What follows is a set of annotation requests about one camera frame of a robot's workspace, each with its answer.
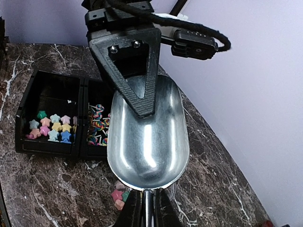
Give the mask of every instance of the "stainless steel scoop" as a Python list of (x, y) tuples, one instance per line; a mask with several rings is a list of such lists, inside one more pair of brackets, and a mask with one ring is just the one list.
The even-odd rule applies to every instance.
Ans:
[[(128, 83), (144, 96), (145, 78)], [(152, 190), (167, 188), (178, 180), (188, 163), (189, 143), (181, 95), (169, 77), (158, 76), (155, 114), (138, 118), (122, 96), (114, 95), (108, 134), (107, 159), (121, 182), (143, 191), (146, 227), (152, 226)]]

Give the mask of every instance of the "marble countertop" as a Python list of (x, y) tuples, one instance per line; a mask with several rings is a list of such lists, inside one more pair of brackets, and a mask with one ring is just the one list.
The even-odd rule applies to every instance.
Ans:
[[(15, 113), (35, 68), (99, 78), (83, 46), (8, 44), (0, 71), (0, 183), (13, 227), (108, 227), (119, 211), (116, 177), (106, 162), (15, 152)], [(185, 227), (246, 227), (266, 212), (240, 169), (183, 95), (190, 162), (172, 204)]]

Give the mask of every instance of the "blue star candy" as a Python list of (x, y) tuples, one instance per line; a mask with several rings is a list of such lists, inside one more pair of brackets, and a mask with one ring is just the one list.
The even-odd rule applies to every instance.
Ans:
[(58, 136), (59, 136), (59, 133), (53, 129), (51, 131), (48, 132), (48, 135), (49, 135), (49, 139), (58, 139)]
[(37, 122), (36, 120), (32, 120), (29, 122), (29, 129), (37, 129), (39, 126), (39, 122)]
[(68, 131), (64, 131), (64, 132), (61, 132), (61, 137), (62, 137), (62, 140), (69, 141), (71, 139), (71, 134)]
[(54, 114), (54, 115), (51, 116), (52, 123), (60, 122), (60, 119), (61, 119), (61, 117), (59, 117), (56, 114)]
[(71, 143), (67, 139), (60, 141), (60, 143)]

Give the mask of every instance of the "black plastic bin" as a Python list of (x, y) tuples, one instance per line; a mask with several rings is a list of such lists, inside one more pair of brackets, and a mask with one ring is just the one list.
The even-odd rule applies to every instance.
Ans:
[(84, 99), (83, 99), (83, 130), (80, 156), (83, 159), (107, 160), (107, 147), (88, 145), (87, 136), (89, 129), (88, 111), (89, 105), (104, 106), (102, 115), (107, 117), (111, 110), (114, 93), (102, 80), (85, 78), (84, 81)]
[[(84, 78), (35, 70), (16, 114), (16, 152), (79, 157), (83, 127), (83, 90)], [(26, 134), (30, 133), (29, 121), (38, 121), (37, 114), (40, 110), (46, 111), (48, 118), (53, 114), (67, 115), (71, 117), (71, 125), (73, 117), (78, 118), (77, 130), (75, 136), (71, 137), (71, 144), (51, 142), (48, 141), (49, 137), (43, 135), (35, 140), (26, 138)]]

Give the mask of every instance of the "white wall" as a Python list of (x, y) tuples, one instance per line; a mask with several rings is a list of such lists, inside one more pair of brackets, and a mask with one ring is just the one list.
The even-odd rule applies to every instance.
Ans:
[(276, 223), (303, 226), (303, 1), (191, 0), (191, 21), (226, 34), (210, 61), (161, 64), (210, 124)]
[[(177, 0), (153, 0), (156, 12), (170, 12)], [(83, 0), (0, 0), (0, 16), (12, 43), (87, 45)]]

